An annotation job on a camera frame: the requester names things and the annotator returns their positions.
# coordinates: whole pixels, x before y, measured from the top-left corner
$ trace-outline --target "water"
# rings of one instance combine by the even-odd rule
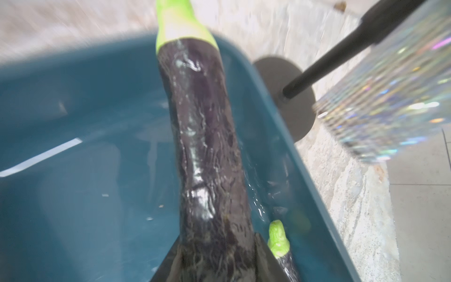
[[[179,179],[154,42],[0,69],[0,281],[155,273],[179,234]],[[283,221],[303,281],[358,281],[256,71],[218,44],[254,230]]]

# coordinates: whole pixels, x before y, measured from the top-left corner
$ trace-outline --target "iridescent tinsel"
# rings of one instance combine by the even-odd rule
[[[314,106],[361,160],[389,160],[451,121],[451,1],[429,0]]]

